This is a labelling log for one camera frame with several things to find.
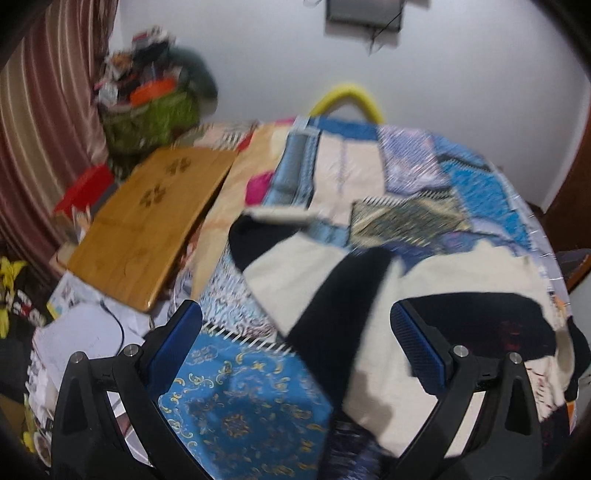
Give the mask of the cream and black sweater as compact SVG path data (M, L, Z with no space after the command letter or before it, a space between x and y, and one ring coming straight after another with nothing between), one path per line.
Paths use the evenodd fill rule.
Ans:
M589 348L533 258L466 236L417 261L390 244L335 247L296 225L242 215L231 259L256 304L332 405L403 456L447 394L462 347L490 378L518 354L530 379L546 460L571 434L568 403Z

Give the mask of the white papers pile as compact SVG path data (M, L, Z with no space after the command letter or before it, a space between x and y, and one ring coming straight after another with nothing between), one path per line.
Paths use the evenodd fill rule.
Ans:
M33 412L41 417L54 415L73 353L98 359L114 356L129 344L140 345L149 331L167 321L168 306L167 301L159 301L142 313L66 272L47 302L52 321L36 329L32 337L25 386Z

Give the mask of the blue patchwork bedspread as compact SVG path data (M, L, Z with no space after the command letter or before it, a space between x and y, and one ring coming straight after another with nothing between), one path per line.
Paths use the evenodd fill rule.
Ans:
M412 261L489 239L533 258L575 326L528 204L491 162L434 133L298 120L276 169L249 180L242 215L335 247L390 244ZM204 327L158 407L207 478L394 479L401 456L332 405L249 293L228 240L197 304Z

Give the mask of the wooden lap board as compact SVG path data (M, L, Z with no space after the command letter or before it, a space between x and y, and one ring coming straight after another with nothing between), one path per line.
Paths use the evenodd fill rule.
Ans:
M237 156L201 147L156 150L95 215L67 269L118 302L149 311Z

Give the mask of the red box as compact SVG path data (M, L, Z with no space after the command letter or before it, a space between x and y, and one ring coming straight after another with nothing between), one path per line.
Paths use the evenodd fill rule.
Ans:
M88 168L66 190L62 199L55 205L53 214L71 217L73 207L77 210L91 207L114 184L114 181L115 178L106 163Z

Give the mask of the green fabric bag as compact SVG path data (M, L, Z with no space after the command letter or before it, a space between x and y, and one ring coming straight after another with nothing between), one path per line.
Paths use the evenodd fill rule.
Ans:
M108 150L112 154L135 155L171 144L199 123L197 97L175 91L126 111L101 112Z

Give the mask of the orange plastic lid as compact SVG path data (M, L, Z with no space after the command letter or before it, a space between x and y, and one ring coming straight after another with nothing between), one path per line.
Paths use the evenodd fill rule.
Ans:
M131 92L130 104L132 107L141 106L173 92L176 86L177 81L174 78L163 78L145 83Z

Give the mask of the striped maroon curtain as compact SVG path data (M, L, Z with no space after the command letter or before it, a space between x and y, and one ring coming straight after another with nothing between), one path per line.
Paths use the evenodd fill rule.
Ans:
M115 1L38 1L1 68L1 238L46 284L64 240L53 208L107 159L93 86Z

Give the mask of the dark green plush toy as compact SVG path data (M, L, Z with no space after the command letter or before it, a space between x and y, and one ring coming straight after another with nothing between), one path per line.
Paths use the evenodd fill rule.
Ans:
M179 68L178 80L183 87L187 87L200 99L217 99L218 89L214 77L197 51L171 47L169 59L173 66Z

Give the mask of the yellow curved tube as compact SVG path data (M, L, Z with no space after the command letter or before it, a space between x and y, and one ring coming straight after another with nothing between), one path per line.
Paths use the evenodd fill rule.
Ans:
M369 122L377 125L386 123L386 116L374 96L356 83L342 83L335 86L315 103L308 114L311 117L326 115L344 104L355 105Z

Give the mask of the small wall monitor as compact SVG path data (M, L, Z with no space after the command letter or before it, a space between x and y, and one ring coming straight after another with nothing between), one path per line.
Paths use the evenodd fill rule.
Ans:
M369 27L378 31L399 31L405 1L328 0L325 5L329 22Z

